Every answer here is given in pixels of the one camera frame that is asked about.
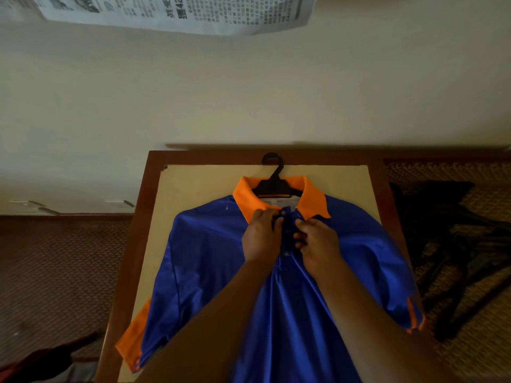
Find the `blue polo shirt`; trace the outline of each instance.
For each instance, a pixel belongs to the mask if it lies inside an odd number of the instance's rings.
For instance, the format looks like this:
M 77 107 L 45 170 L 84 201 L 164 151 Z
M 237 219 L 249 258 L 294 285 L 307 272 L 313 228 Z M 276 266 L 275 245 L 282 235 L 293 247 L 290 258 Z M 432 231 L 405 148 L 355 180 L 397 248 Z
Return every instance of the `blue polo shirt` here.
M 303 182 L 301 188 L 293 179 Z M 260 179 L 243 178 L 237 190 L 254 187 L 250 180 Z M 314 217 L 337 232 L 341 255 L 361 283 L 408 330 L 422 321 L 410 300 L 415 293 L 412 272 L 382 226 L 364 210 L 322 193 L 318 202 L 319 191 L 307 178 L 287 180 L 303 190 L 302 199 L 296 209 L 281 209 L 281 254 L 255 304 L 232 381 L 358 382 L 323 296 L 294 247 L 295 220 L 317 212 Z M 262 203 L 244 188 L 176 216 L 154 283 L 137 367 L 233 278 L 244 263 L 241 239 L 247 221 L 257 207 L 274 208 Z

